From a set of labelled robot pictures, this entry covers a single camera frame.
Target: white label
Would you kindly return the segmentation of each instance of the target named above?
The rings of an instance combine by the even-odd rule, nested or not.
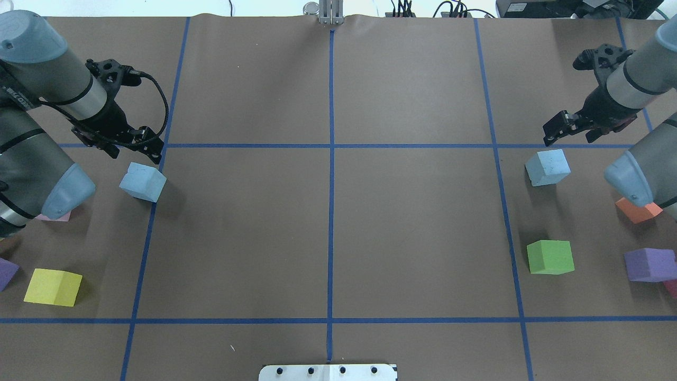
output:
[[[522,12],[527,7],[526,3],[513,3],[508,7],[507,12]]]

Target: block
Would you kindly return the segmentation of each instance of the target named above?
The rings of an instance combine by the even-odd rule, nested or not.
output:
[[[625,254],[628,279],[662,282],[677,279],[675,252],[670,249],[639,249]]]
[[[14,274],[19,270],[19,265],[0,258],[0,291],[7,287]]]
[[[571,173],[561,149],[537,152],[525,167],[533,186],[557,184]]]
[[[650,203],[643,207],[639,207],[630,202],[630,200],[623,197],[616,201],[618,209],[625,214],[633,224],[638,224],[658,216],[663,210],[655,203]]]
[[[670,296],[673,299],[677,299],[677,279],[672,279],[671,281],[663,281],[665,289],[670,293]]]
[[[61,218],[58,218],[56,220],[52,220],[51,218],[44,216],[43,214],[38,214],[38,216],[35,219],[40,221],[68,222],[68,220],[70,219],[70,212],[64,214],[63,216],[61,216]]]
[[[158,202],[167,178],[154,167],[130,163],[120,188],[138,199]]]
[[[82,278],[68,271],[36,268],[24,302],[73,307]]]
[[[559,275],[574,270],[571,244],[568,241],[536,241],[527,246],[527,256],[532,274]]]

